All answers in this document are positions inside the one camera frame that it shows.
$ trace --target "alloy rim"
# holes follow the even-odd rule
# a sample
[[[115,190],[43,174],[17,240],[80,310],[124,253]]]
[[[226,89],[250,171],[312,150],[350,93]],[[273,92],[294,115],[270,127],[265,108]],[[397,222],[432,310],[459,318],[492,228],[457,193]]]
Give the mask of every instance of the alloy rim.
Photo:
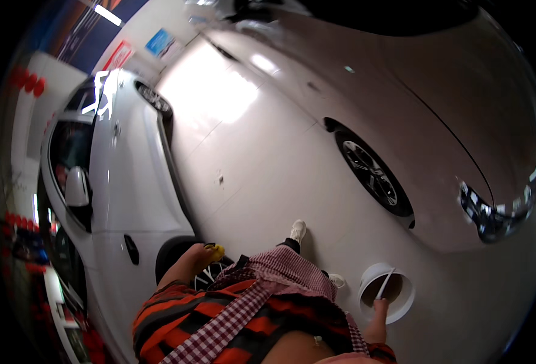
[[[346,140],[342,148],[353,172],[360,181],[364,182],[369,192],[374,193],[380,201],[389,206],[397,205],[395,188],[379,163],[355,142]]]

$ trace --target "car hood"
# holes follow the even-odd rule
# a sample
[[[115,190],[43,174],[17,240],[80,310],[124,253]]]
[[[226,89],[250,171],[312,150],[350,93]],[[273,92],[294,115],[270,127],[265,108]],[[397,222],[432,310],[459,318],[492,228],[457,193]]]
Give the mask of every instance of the car hood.
[[[481,10],[464,25],[383,37],[380,46],[392,72],[474,159],[494,203],[517,206],[520,198],[524,207],[536,171],[536,80],[501,27]]]

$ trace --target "side mirror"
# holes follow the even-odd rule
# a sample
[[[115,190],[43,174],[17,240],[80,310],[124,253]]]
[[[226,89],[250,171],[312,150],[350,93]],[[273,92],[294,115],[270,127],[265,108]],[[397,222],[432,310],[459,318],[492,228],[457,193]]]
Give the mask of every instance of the side mirror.
[[[74,167],[68,172],[66,180],[66,205],[82,207],[89,204],[88,182],[81,167]]]

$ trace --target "door handle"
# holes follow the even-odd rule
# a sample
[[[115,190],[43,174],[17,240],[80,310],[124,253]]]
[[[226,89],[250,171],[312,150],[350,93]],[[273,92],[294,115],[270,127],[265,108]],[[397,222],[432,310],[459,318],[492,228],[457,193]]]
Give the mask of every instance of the door handle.
[[[118,136],[120,135],[120,121],[117,120],[115,123],[114,123],[114,136]]]
[[[132,237],[130,235],[124,235],[124,243],[126,244],[126,251],[128,251],[128,255],[130,256],[130,261],[135,266],[139,265],[139,259],[140,254],[139,250],[136,249],[136,244],[134,244],[134,241],[132,240]]]
[[[312,82],[307,82],[306,85],[311,88],[313,91],[316,91],[318,93],[320,93],[320,89],[318,87],[316,87],[316,85]]]

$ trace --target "car headlight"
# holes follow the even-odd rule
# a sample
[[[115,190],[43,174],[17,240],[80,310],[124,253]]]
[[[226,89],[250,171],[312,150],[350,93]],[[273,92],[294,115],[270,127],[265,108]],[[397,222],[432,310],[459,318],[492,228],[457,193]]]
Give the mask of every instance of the car headlight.
[[[484,243],[494,243],[510,235],[521,222],[531,215],[536,195],[536,168],[529,176],[524,195],[513,201],[512,206],[488,205],[465,182],[460,183],[460,206],[464,209],[469,222],[476,225],[478,236]]]

